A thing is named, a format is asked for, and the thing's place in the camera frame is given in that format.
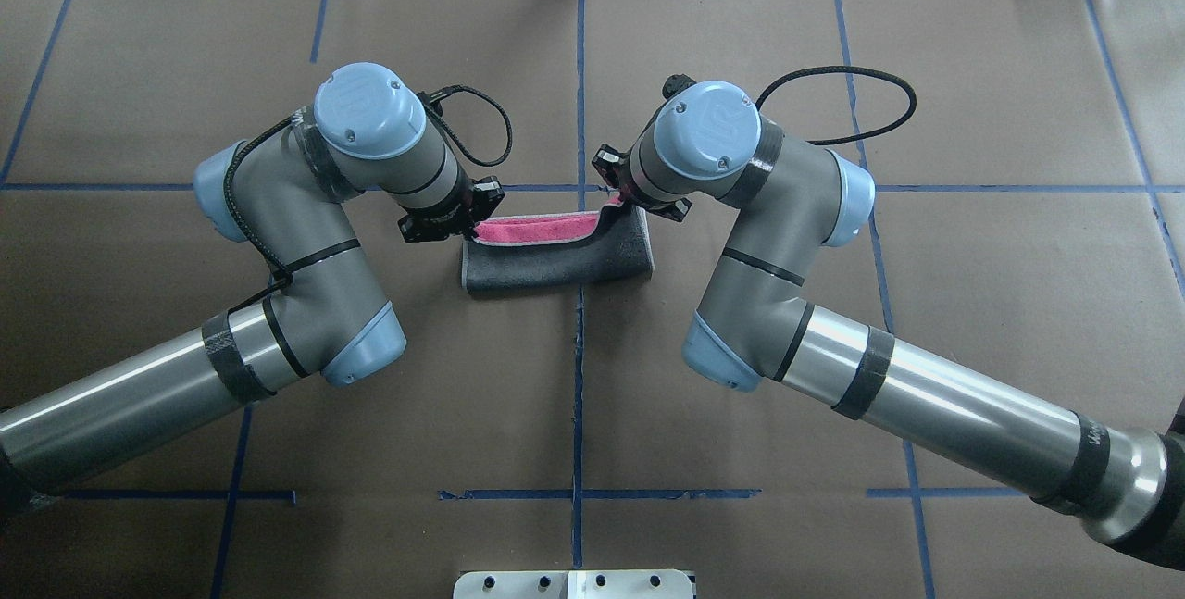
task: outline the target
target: pink cloth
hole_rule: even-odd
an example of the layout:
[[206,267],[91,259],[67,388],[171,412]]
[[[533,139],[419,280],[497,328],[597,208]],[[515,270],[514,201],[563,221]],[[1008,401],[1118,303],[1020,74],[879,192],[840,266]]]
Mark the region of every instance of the pink cloth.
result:
[[[615,196],[606,205],[620,206],[621,199]],[[499,247],[575,242],[591,236],[600,218],[600,210],[494,217],[478,224],[476,241]]]

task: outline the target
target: light blue cap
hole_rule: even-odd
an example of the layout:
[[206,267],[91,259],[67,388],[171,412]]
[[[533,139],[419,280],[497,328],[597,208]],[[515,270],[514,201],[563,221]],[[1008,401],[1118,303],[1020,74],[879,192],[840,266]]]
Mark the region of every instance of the light blue cap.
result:
[[313,98],[313,116],[333,147],[359,159],[389,159],[424,135],[419,98],[389,68],[356,62],[334,71]]
[[839,166],[839,216],[835,228],[822,244],[840,247],[847,244],[860,232],[860,227],[869,221],[872,204],[877,199],[877,185],[872,176],[864,168],[851,164],[835,151],[827,151],[835,158]]
[[223,237],[235,242],[246,240],[243,231],[235,223],[230,210],[226,208],[226,196],[223,193],[223,180],[226,178],[226,168],[235,157],[235,151],[246,141],[225,148],[198,165],[193,172],[193,195],[198,197],[198,206]]
[[718,180],[744,168],[761,139],[761,117],[744,90],[704,81],[671,97],[654,122],[654,148],[673,172]]
[[699,375],[731,389],[748,393],[761,383],[761,375],[724,344],[698,311],[683,343],[683,359]]
[[321,370],[325,381],[333,385],[348,385],[389,367],[403,355],[408,338],[395,317],[391,301],[358,331],[354,339]]

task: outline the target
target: gray robot arm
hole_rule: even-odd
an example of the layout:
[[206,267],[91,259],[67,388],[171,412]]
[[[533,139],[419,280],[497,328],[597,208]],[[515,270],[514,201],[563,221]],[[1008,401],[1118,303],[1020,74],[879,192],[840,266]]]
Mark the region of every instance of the gray robot arm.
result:
[[693,191],[739,209],[687,333],[688,365],[729,388],[764,377],[800,390],[1077,516],[1106,546],[1185,571],[1185,436],[1109,428],[803,300],[819,249],[867,219],[871,177],[784,135],[729,83],[672,77],[664,95],[633,147],[602,146],[594,166],[672,219]]
[[194,192],[220,234],[280,266],[282,286],[0,413],[0,520],[312,372],[344,385],[398,358],[406,340],[342,202],[389,192],[415,242],[470,232],[502,197],[497,179],[468,178],[419,98],[377,64],[339,69],[264,136],[203,163]]

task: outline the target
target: white bracket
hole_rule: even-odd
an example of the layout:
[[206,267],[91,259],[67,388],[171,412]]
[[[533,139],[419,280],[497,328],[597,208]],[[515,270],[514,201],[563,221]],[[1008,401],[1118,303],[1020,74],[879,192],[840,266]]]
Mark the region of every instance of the white bracket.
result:
[[696,599],[693,579],[677,569],[469,572],[453,599]]

